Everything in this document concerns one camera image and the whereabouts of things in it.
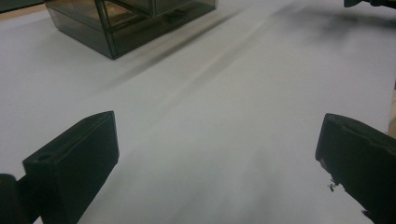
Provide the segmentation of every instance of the glass box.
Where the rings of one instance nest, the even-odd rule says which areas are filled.
[[[55,26],[111,59],[217,7],[218,0],[45,0]]]

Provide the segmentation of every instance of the white tabletop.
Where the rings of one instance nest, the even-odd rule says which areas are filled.
[[[114,110],[120,161],[79,223],[372,223],[315,150],[325,113],[387,130],[394,12],[220,0],[116,61],[47,11],[1,21],[0,171]]]

